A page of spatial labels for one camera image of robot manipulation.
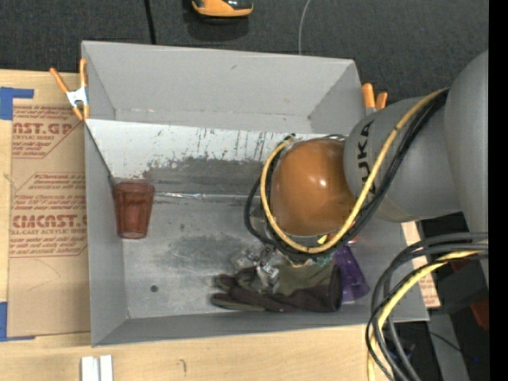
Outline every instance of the gray bin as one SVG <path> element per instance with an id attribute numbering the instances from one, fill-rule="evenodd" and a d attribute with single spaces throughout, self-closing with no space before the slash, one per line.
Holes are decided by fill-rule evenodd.
<path id="1" fill-rule="evenodd" d="M 347 135 L 363 118 L 353 61 L 88 41 L 82 51 L 93 346 L 367 322 L 370 294 L 334 314 L 209 302 L 213 276 L 260 246 L 243 208 L 276 144 L 288 133 Z M 156 188 L 142 240 L 116 234 L 112 182 L 122 179 Z M 403 247 L 396 223 L 374 219 L 358 236 L 352 251 L 371 287 Z M 419 289 L 395 313 L 426 319 Z"/>

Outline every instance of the red plastic cup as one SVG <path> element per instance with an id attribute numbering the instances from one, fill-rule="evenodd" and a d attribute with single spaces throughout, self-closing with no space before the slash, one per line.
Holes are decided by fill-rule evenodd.
<path id="1" fill-rule="evenodd" d="M 118 236 L 141 239 L 148 234 L 155 188 L 147 182 L 124 181 L 114 186 Z"/>

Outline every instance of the cardboard box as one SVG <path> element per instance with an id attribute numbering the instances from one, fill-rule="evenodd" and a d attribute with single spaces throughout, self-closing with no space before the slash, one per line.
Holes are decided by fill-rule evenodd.
<path id="1" fill-rule="evenodd" d="M 76 88 L 76 74 L 62 76 Z M 49 72 L 1 71 L 0 87 L 33 89 L 33 98 L 14 99 L 13 120 L 2 122 L 10 126 L 2 160 L 12 154 L 2 167 L 10 202 L 10 213 L 2 213 L 9 222 L 2 231 L 9 236 L 2 243 L 4 257 L 9 244 L 7 336 L 87 331 L 83 123 Z"/>
<path id="2" fill-rule="evenodd" d="M 276 143 L 347 135 L 364 116 L 353 61 L 88 41 L 82 50 L 92 345 L 367 322 L 370 294 L 336 314 L 226 312 L 208 301 L 212 277 L 257 244 L 243 205 Z M 112 183 L 122 179 L 156 187 L 142 240 L 116 234 Z M 369 222 L 353 251 L 371 286 L 403 247 L 401 225 Z M 426 318 L 419 290 L 395 316 Z"/>

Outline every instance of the gray carpet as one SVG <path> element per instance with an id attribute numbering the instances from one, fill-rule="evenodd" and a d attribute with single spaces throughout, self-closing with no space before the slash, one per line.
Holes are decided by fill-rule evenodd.
<path id="1" fill-rule="evenodd" d="M 183 0 L 150 1 L 158 44 L 354 59 L 360 81 L 389 102 L 449 86 L 489 48 L 490 0 L 312 0 L 301 40 L 307 0 L 253 0 L 248 20 L 225 25 L 201 21 Z M 0 0 L 0 68 L 76 71 L 82 40 L 150 44 L 143 0 Z M 488 351 L 488 334 L 468 333 L 478 332 L 462 331 L 463 345 L 481 358 L 471 380 L 485 381 L 489 356 L 478 352 Z M 406 330 L 406 339 L 422 378 L 436 380 L 428 335 L 418 334 Z"/>

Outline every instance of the glove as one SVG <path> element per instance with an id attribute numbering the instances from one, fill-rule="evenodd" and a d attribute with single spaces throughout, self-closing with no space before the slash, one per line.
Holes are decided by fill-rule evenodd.
<path id="1" fill-rule="evenodd" d="M 225 293 L 212 294 L 211 303 L 229 310 L 271 312 L 335 312 L 341 307 L 342 275 L 337 265 L 276 267 L 279 282 L 274 290 L 263 286 L 256 267 L 234 276 L 218 275 L 215 284 Z"/>

